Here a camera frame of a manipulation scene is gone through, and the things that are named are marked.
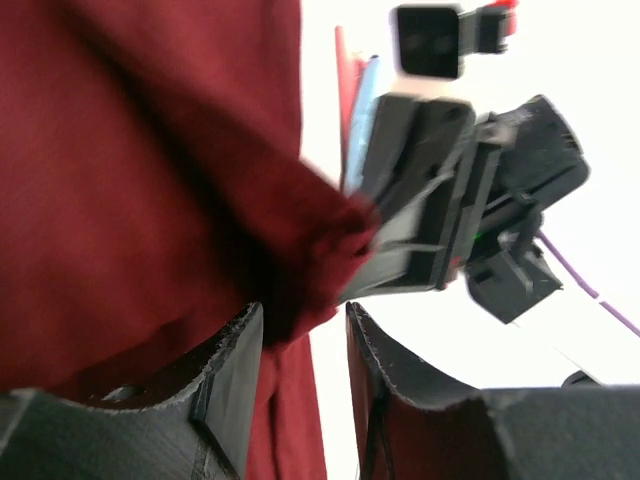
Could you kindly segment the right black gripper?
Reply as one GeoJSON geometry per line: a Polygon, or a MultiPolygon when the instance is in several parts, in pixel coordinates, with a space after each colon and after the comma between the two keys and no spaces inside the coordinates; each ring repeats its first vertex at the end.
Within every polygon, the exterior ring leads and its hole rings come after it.
{"type": "Polygon", "coordinates": [[[509,324],[561,289],[534,239],[544,211],[589,177],[573,130],[542,94],[475,119],[467,102],[381,97],[359,187],[381,227],[343,302],[462,272],[472,299],[509,324]]]}

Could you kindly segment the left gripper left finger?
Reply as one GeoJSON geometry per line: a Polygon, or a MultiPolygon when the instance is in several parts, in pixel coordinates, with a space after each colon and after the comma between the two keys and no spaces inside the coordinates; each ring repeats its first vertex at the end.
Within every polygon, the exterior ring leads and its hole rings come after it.
{"type": "Polygon", "coordinates": [[[104,397],[2,395],[2,478],[244,478],[262,338],[253,303],[170,366],[104,397]]]}

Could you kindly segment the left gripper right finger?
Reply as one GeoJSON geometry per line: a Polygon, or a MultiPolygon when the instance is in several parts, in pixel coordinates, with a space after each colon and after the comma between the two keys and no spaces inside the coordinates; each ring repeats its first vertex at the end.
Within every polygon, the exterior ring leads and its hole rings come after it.
{"type": "Polygon", "coordinates": [[[635,479],[639,391],[578,386],[478,390],[346,307],[364,479],[635,479]]]}

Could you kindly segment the dark maroon t shirt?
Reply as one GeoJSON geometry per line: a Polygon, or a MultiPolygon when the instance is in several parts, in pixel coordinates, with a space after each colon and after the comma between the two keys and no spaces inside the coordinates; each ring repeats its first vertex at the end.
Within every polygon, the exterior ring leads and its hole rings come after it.
{"type": "Polygon", "coordinates": [[[296,1],[1,5],[1,388],[143,382],[265,310],[251,479],[323,479],[309,332],[371,209],[300,160],[296,1]]]}

